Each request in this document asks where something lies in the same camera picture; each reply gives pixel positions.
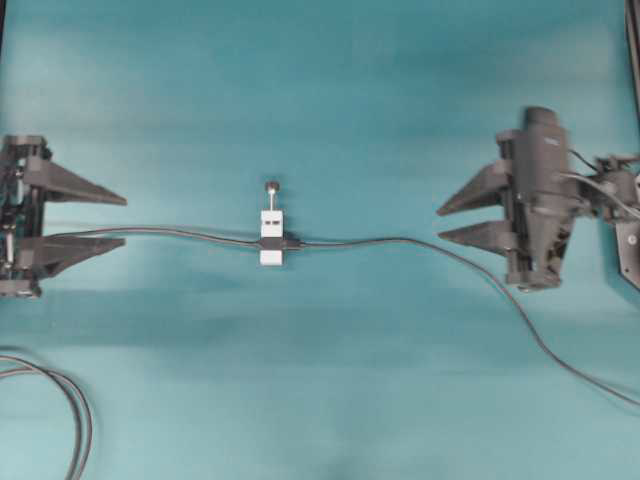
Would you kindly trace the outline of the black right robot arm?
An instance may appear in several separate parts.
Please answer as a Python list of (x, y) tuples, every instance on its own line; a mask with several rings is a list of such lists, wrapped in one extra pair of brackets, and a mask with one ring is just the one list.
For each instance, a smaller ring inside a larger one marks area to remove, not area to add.
[(593, 175), (571, 171), (572, 149), (562, 135), (507, 130), (496, 137), (500, 157), (483, 167), (438, 209), (441, 216), (500, 206), (501, 220), (440, 233), (440, 238), (506, 259), (505, 281), (522, 291), (557, 288), (577, 218), (609, 223), (639, 217), (629, 159), (601, 158)]

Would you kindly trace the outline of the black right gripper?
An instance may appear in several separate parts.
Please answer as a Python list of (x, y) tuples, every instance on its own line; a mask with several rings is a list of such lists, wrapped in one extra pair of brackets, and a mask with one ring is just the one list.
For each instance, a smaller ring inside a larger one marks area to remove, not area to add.
[[(508, 282), (522, 290), (556, 288), (561, 283), (560, 273), (575, 218), (583, 207), (577, 187), (578, 204), (570, 217), (550, 217), (529, 211), (516, 197), (512, 160), (514, 137), (519, 129), (506, 130), (497, 136), (503, 159), (484, 166), (438, 210), (446, 216), (474, 210), (501, 202), (501, 193), (510, 186), (514, 214), (514, 227), (518, 241), (518, 267), (507, 275)], [(515, 249), (515, 232), (509, 220), (486, 221), (466, 227), (440, 232), (438, 237), (452, 243), (474, 247), (505, 256)]]

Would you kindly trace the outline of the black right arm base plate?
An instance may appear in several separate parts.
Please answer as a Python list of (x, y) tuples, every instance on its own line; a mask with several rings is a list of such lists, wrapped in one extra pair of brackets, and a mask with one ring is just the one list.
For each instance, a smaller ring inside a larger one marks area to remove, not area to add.
[[(639, 211), (639, 175), (623, 169), (617, 197), (629, 208)], [(616, 208), (618, 263), (624, 279), (639, 289), (639, 218)]]

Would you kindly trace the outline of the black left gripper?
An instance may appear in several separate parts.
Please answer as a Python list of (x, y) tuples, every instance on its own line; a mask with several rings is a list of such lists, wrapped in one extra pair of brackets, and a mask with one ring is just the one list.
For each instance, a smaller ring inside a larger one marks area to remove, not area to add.
[(39, 279), (125, 245), (121, 238), (42, 236), (44, 204), (126, 206), (127, 200), (51, 161), (43, 136), (7, 135), (1, 146), (1, 295), (41, 295)]

